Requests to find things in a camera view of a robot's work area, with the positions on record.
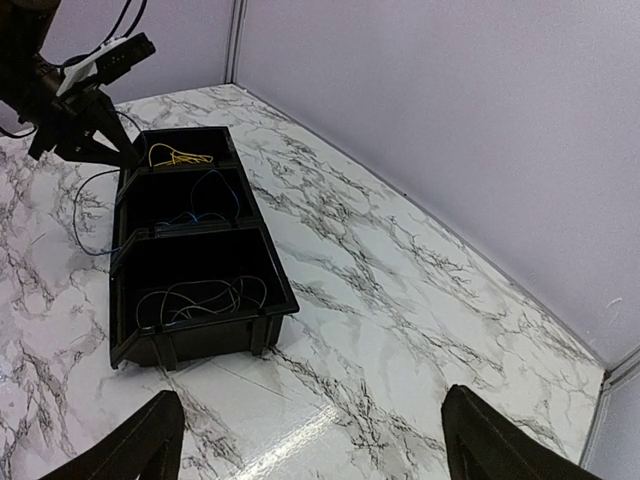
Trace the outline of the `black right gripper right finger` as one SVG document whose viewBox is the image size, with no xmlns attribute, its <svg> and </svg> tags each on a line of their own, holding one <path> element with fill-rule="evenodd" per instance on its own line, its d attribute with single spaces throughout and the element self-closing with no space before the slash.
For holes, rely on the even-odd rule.
<svg viewBox="0 0 640 480">
<path fill-rule="evenodd" d="M 441 406 L 452 479 L 594 479 L 596 476 L 530 438 L 464 385 Z"/>
</svg>

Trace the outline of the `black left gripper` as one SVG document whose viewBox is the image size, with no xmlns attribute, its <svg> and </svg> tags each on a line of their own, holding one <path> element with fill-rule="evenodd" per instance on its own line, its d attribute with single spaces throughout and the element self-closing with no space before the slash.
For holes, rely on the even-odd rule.
<svg viewBox="0 0 640 480">
<path fill-rule="evenodd" d="M 39 160 L 53 151 L 66 161 L 108 166 L 138 165 L 139 152 L 131 143 L 111 99 L 98 89 L 56 100 L 53 88 L 33 84 L 27 89 L 27 120 L 36 133 L 28 154 Z M 100 131 L 113 150 L 93 139 Z"/>
</svg>

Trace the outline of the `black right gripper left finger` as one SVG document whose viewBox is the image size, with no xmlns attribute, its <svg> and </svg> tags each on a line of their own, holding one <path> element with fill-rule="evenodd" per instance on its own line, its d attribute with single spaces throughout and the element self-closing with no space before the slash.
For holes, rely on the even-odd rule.
<svg viewBox="0 0 640 480">
<path fill-rule="evenodd" d="M 178 394 L 162 390 L 113 432 L 47 479 L 176 479 L 184 436 Z"/>
</svg>

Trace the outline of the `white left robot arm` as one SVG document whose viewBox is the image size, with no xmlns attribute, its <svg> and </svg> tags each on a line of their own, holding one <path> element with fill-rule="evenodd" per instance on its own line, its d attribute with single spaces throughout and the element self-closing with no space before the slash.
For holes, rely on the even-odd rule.
<svg viewBox="0 0 640 480">
<path fill-rule="evenodd" d="M 35 127 L 28 155 L 54 152 L 65 161 L 133 168 L 140 163 L 109 85 L 155 53 L 140 32 L 111 37 L 97 50 L 57 66 L 40 54 L 60 3 L 1 3 L 1 101 Z"/>
</svg>

